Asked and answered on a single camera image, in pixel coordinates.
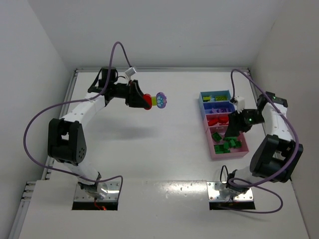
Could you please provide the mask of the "red round lego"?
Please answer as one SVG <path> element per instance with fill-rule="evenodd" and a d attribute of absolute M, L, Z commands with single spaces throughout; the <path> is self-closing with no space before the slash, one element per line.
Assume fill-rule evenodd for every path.
<path fill-rule="evenodd" d="M 229 117 L 228 116 L 224 116 L 224 117 L 219 117 L 218 121 L 220 124 L 228 124 L 229 122 Z"/>
<path fill-rule="evenodd" d="M 145 110 L 150 110 L 152 108 L 152 97 L 150 94 L 144 94 L 143 99 L 146 101 L 147 106 L 144 107 Z"/>

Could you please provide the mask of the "green lego plate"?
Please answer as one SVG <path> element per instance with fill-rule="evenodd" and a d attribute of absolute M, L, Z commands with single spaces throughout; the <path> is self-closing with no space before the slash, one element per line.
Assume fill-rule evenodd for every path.
<path fill-rule="evenodd" d="M 237 137 L 224 137 L 223 140 L 224 141 L 231 141 L 231 140 L 236 141 Z"/>

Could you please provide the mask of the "purple brick from stack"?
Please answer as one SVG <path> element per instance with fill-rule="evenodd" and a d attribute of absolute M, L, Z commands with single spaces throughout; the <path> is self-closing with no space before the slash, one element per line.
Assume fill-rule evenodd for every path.
<path fill-rule="evenodd" d="M 211 113 L 212 114 L 221 114 L 221 113 L 228 113 L 228 108 L 212 108 Z"/>

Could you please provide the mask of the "yellow-green brick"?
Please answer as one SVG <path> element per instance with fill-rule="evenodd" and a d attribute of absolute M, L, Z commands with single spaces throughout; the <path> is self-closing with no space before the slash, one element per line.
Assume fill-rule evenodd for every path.
<path fill-rule="evenodd" d="M 157 99 L 156 97 L 152 97 L 152 106 L 156 106 L 157 105 Z"/>
<path fill-rule="evenodd" d="M 211 100 L 211 96 L 203 97 L 203 102 L 209 102 Z"/>

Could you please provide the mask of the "red square lego brick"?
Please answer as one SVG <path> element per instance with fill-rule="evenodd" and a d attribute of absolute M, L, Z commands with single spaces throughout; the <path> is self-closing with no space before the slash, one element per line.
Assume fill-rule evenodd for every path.
<path fill-rule="evenodd" d="M 216 125 L 218 123 L 219 123 L 218 119 L 214 118 L 214 119 L 211 119 L 211 120 L 208 121 L 208 126 L 214 126 L 214 125 Z"/>

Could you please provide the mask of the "purple paw lego piece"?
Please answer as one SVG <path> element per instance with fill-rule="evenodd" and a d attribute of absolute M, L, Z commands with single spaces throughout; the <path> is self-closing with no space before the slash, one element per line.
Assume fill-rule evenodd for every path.
<path fill-rule="evenodd" d="M 164 109 L 166 107 L 167 98 L 166 98 L 166 95 L 163 92 L 157 93 L 156 101 L 157 101 L 157 107 L 159 109 Z"/>

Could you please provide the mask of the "yellow-green lego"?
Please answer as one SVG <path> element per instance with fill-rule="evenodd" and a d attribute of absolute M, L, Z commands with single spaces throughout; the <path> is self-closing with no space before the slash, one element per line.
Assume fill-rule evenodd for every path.
<path fill-rule="evenodd" d="M 215 100 L 216 101 L 227 101 L 228 98 L 227 98 L 227 96 L 216 96 Z"/>

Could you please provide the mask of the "large green plate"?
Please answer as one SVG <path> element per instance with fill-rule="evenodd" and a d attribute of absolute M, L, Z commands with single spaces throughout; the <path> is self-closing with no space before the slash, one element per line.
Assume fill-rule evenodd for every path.
<path fill-rule="evenodd" d="M 229 149 L 224 149 L 223 145 L 215 145 L 214 146 L 215 154 L 225 154 L 230 153 Z"/>

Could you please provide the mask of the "green base plate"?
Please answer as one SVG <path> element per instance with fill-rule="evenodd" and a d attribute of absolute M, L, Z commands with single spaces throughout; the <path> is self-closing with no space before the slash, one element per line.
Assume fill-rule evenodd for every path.
<path fill-rule="evenodd" d="M 226 141 L 223 143 L 223 148 L 224 149 L 236 148 L 236 142 L 233 140 Z"/>

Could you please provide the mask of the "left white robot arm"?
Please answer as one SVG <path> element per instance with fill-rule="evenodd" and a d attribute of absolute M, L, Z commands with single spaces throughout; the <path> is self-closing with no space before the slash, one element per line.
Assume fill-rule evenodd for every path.
<path fill-rule="evenodd" d="M 144 94 L 137 80 L 118 82 L 116 68 L 103 67 L 88 88 L 85 101 L 60 119 L 52 119 L 48 128 L 48 155 L 77 175 L 78 185 L 88 195 L 101 197 L 106 192 L 101 174 L 86 159 L 87 145 L 83 129 L 113 98 L 124 99 L 131 108 L 149 110 L 152 97 Z"/>

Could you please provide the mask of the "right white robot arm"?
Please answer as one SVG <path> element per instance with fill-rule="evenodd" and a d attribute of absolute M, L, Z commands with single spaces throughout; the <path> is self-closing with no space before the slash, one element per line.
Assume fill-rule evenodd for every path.
<path fill-rule="evenodd" d="M 256 106 L 256 109 L 243 109 L 228 115 L 229 125 L 225 137 L 239 136 L 242 132 L 248 132 L 253 125 L 262 123 L 266 134 L 250 165 L 228 175 L 227 179 L 234 181 L 226 183 L 225 188 L 235 195 L 245 193 L 251 184 L 268 178 L 277 171 L 280 174 L 270 181 L 287 182 L 304 150 L 302 144 L 295 142 L 284 121 L 288 109 L 286 99 L 266 92 L 258 97 Z"/>

